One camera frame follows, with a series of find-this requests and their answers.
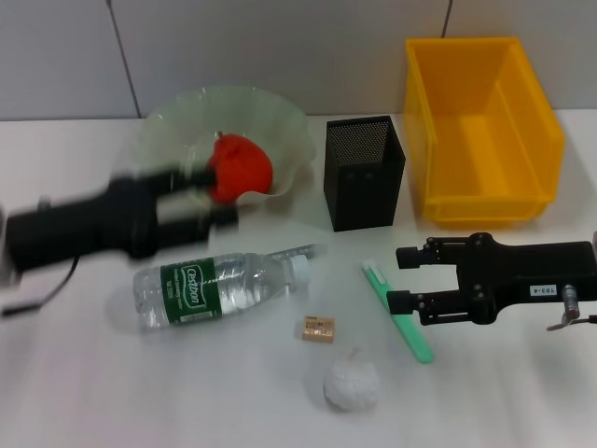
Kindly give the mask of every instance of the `bottle cap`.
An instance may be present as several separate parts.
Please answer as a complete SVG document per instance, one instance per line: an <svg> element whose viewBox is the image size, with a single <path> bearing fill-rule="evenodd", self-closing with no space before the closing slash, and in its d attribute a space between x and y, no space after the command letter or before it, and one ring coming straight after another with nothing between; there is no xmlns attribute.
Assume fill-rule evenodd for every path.
<svg viewBox="0 0 597 448"><path fill-rule="evenodd" d="M292 274L295 279L295 285L309 285L311 282L311 269L309 261L304 255L296 255L290 258L292 265Z"/></svg>

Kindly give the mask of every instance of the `plastic bottle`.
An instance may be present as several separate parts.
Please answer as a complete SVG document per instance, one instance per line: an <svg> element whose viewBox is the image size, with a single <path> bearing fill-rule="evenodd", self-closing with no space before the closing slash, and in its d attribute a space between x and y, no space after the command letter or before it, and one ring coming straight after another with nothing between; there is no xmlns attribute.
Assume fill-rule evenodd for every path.
<svg viewBox="0 0 597 448"><path fill-rule="evenodd" d="M148 328L230 315L310 281L304 255L229 254L143 269L133 280L135 308Z"/></svg>

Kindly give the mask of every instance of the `white wall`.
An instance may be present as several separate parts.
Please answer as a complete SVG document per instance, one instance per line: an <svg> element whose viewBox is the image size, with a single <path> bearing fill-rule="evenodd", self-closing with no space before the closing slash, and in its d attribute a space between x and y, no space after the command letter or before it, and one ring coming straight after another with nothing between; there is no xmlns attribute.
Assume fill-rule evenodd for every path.
<svg viewBox="0 0 597 448"><path fill-rule="evenodd" d="M135 116L105 0L0 0L0 119Z"/></svg>
<svg viewBox="0 0 597 448"><path fill-rule="evenodd" d="M142 114L180 91L250 84L310 114L402 107L409 36L448 0L115 0Z"/></svg>
<svg viewBox="0 0 597 448"><path fill-rule="evenodd" d="M454 0L446 37L517 35L556 108L597 108L597 1Z"/></svg>

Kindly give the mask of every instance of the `black mesh pencil holder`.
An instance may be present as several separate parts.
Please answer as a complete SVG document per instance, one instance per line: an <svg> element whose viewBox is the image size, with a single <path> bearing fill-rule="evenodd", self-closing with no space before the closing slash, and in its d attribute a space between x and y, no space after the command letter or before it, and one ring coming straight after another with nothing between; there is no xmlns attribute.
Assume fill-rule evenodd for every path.
<svg viewBox="0 0 597 448"><path fill-rule="evenodd" d="M390 117L329 121L324 193L334 231L391 226L404 162Z"/></svg>

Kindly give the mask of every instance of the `red tomato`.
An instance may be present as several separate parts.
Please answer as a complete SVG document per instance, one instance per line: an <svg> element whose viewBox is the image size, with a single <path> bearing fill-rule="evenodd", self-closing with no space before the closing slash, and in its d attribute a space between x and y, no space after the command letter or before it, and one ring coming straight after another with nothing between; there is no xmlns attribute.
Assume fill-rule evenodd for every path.
<svg viewBox="0 0 597 448"><path fill-rule="evenodd" d="M210 194L219 203L233 203L247 191L267 193L273 180L268 155L246 137L219 133L207 166L215 169L217 186Z"/></svg>

